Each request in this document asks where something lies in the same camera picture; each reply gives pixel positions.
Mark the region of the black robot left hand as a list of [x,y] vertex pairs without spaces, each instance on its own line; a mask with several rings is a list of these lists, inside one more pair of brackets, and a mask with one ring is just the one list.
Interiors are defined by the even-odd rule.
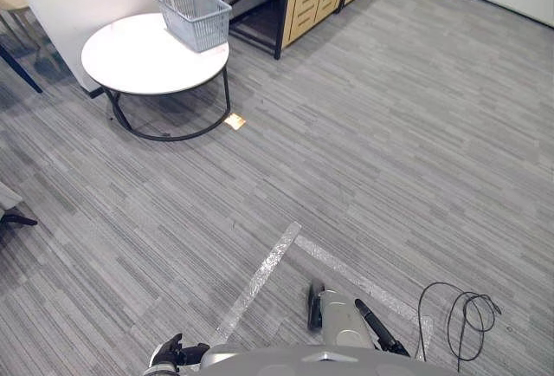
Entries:
[[181,343],[182,334],[176,334],[168,341],[158,345],[151,355],[149,367],[166,367],[177,372],[180,366],[199,364],[210,346],[198,343],[193,347],[184,347]]

